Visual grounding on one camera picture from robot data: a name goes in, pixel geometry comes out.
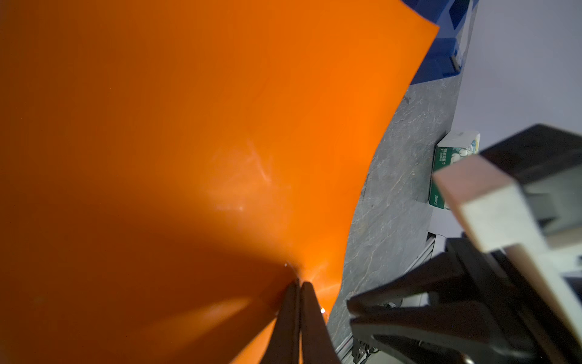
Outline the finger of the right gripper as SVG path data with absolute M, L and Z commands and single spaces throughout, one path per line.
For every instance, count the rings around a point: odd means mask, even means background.
M 409 363 L 535 363 L 527 335 L 513 345 L 477 301 L 385 309 L 353 318 L 354 337 Z
M 417 294 L 443 292 L 464 280 L 465 269 L 454 253 L 441 253 L 396 280 L 347 300 L 351 314 L 369 314 L 390 301 Z

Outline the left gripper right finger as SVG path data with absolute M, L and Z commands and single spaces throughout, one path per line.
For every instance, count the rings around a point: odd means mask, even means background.
M 305 281 L 300 294 L 303 362 L 307 364 L 341 364 L 327 331 L 313 284 Z

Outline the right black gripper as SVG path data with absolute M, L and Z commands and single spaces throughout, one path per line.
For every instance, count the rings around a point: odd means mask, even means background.
M 581 229 L 581 137 L 537 124 L 478 154 L 517 180 L 545 236 Z M 530 311 L 544 327 L 543 346 L 554 362 L 580 362 L 581 340 L 548 307 L 504 250 L 493 255 L 515 283 L 524 288 Z M 565 274 L 581 301 L 581 269 Z

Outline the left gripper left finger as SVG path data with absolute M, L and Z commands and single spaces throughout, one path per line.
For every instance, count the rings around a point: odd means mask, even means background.
M 300 287 L 290 283 L 285 291 L 268 347 L 260 364 L 298 364 L 300 339 Z

